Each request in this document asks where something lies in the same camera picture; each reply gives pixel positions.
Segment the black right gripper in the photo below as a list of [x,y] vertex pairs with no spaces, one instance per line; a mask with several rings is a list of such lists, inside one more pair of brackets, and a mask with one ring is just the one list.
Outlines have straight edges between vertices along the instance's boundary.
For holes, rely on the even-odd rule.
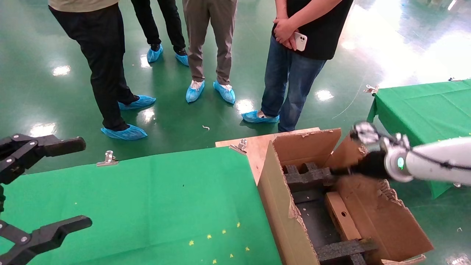
[[390,180],[391,177],[389,176],[384,164],[385,157],[385,151],[372,151],[367,153],[363,159],[358,161],[358,164],[353,165],[352,167],[330,167],[329,171],[332,176],[336,177],[351,176],[356,173],[360,173],[372,179]]

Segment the bystander left hand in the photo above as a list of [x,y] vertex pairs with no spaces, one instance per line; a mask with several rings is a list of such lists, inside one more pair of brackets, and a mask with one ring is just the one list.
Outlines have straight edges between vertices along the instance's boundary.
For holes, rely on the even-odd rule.
[[296,24],[288,18],[277,18],[273,21],[275,38],[279,43],[283,43],[297,30]]

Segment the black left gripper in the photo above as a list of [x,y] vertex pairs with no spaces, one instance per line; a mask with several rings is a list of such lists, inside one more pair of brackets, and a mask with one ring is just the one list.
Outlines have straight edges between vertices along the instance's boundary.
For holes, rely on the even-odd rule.
[[[0,141],[0,183],[8,185],[43,157],[56,157],[86,149],[81,137],[62,140],[54,135],[30,137],[15,134]],[[0,213],[4,212],[6,197],[0,185]],[[5,221],[0,222],[0,236],[14,243],[0,256],[2,265],[27,265],[37,255],[61,247],[65,237],[92,226],[91,218],[76,216],[44,225],[27,233]]]

